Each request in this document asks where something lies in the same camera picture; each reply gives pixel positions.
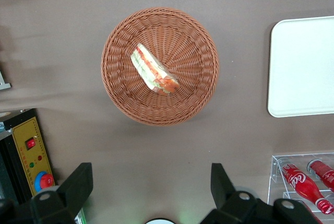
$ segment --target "coca-cola bottle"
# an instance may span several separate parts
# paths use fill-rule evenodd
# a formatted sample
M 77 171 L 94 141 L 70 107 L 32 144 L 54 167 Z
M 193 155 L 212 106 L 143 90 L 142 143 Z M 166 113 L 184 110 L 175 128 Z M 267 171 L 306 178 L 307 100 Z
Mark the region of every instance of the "coca-cola bottle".
M 289 159 L 278 160 L 282 174 L 293 189 L 303 198 L 309 200 L 324 214 L 334 212 L 334 206 L 326 200 L 315 182 L 299 170 Z
M 334 192 L 334 170 L 330 166 L 324 164 L 320 160 L 312 160 L 307 165 L 307 170 L 310 174 L 317 177 L 324 183 L 326 187 Z
M 299 202 L 299 203 L 301 203 L 311 214 L 312 214 L 312 216 L 313 216 L 313 218 L 319 223 L 319 224 L 323 224 L 322 223 L 322 221 L 321 220 L 319 220 L 319 218 L 318 217 L 316 217 L 315 215 L 314 215 L 314 213 L 312 212 L 312 210 L 307 206 L 307 204 L 305 203 L 305 202 L 303 202 L 301 199 L 293 199 L 293 200 L 295 200 L 295 201 L 297 201 L 297 202 Z

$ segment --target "red switch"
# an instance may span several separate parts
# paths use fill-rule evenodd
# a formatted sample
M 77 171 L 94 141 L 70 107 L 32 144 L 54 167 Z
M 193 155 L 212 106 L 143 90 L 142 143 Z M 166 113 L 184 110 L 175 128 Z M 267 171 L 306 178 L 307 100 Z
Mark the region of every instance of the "red switch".
M 27 150 L 33 148 L 34 146 L 36 146 L 36 142 L 33 138 L 26 141 Z
M 41 178 L 41 182 L 40 182 L 41 189 L 50 187 L 52 185 L 53 185 L 52 174 L 47 173 L 47 174 L 43 175 L 42 178 Z

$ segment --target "clear acrylic rack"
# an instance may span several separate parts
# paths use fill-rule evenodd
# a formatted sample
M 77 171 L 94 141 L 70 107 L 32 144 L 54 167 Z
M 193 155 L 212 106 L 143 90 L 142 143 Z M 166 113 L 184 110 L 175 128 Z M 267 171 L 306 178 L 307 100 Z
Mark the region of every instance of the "clear acrylic rack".
M 270 205 L 273 205 L 273 202 L 278 198 L 302 200 L 323 222 L 323 224 L 334 223 L 334 215 L 325 215 L 321 213 L 312 202 L 299 196 L 299 194 L 297 194 L 286 182 L 278 164 L 278 160 L 281 158 L 289 158 L 293 164 L 295 164 L 317 184 L 323 196 L 334 204 L 334 193 L 329 190 L 316 176 L 310 174 L 307 170 L 307 164 L 314 159 L 320 159 L 325 164 L 334 168 L 334 153 L 272 156 L 268 193 L 268 204 Z

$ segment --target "coca-cola logo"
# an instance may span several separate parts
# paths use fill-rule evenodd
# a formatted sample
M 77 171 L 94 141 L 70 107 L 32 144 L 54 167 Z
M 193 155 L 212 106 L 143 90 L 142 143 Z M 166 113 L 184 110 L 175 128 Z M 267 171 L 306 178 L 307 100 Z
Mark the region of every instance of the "coca-cola logo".
M 295 188 L 298 182 L 303 183 L 305 180 L 306 175 L 304 173 L 297 173 L 291 178 L 290 185 Z

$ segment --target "brown basket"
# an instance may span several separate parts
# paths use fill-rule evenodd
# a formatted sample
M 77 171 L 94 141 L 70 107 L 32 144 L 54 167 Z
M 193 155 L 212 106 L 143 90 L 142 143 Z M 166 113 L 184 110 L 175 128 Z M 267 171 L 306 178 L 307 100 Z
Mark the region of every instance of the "brown basket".
M 151 91 L 130 56 L 142 43 L 177 76 L 180 88 L 168 96 Z M 173 8 L 138 11 L 117 25 L 102 53 L 105 89 L 130 118 L 148 125 L 173 125 L 198 113 L 211 98 L 218 78 L 218 55 L 203 26 Z

